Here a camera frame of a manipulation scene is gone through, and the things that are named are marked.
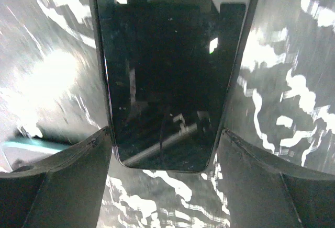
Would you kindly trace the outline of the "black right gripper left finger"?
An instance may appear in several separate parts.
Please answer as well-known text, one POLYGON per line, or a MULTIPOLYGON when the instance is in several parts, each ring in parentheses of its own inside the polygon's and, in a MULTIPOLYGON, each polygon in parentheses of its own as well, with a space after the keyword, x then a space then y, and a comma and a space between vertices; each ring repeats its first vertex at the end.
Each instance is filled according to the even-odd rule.
POLYGON ((96 227, 112 154, 110 127, 1 173, 1 227, 96 227))

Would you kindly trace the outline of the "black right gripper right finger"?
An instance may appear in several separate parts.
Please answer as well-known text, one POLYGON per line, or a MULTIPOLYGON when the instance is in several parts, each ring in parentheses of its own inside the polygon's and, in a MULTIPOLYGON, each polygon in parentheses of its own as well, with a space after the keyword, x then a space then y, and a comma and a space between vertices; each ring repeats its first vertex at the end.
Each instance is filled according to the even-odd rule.
POLYGON ((218 156, 231 227, 334 227, 334 175, 292 164, 228 129, 218 156))

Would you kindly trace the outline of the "black smartphone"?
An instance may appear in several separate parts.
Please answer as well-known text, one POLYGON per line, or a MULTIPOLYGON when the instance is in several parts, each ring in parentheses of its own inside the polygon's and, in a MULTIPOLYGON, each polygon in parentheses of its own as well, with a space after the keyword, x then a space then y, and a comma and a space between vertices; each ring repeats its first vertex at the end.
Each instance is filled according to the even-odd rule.
POLYGON ((113 157, 202 172, 258 0, 92 0, 113 157))

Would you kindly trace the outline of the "black device at right edge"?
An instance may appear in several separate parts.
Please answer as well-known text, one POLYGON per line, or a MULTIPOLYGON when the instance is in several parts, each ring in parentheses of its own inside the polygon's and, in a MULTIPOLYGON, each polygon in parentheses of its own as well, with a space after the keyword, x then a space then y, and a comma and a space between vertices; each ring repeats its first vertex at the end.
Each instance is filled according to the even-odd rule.
POLYGON ((20 167, 28 166, 70 147, 41 138, 14 136, 1 142, 1 172, 10 173, 20 167))

